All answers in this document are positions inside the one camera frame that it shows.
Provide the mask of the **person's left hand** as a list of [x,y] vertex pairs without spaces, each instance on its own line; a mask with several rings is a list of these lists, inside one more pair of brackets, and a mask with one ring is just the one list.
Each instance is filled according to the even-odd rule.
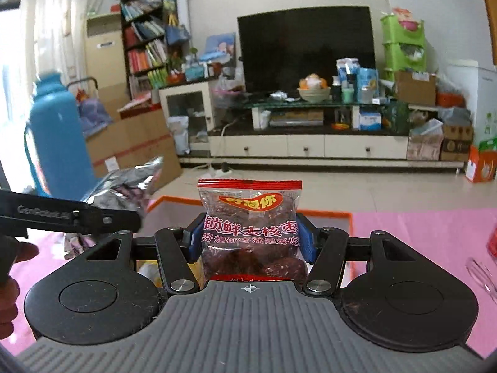
[[[31,260],[38,254],[39,248],[36,245],[29,242],[21,242],[15,263]],[[8,338],[14,331],[13,321],[19,314],[16,305],[19,294],[19,283],[12,277],[8,277],[6,283],[1,286],[0,339]]]

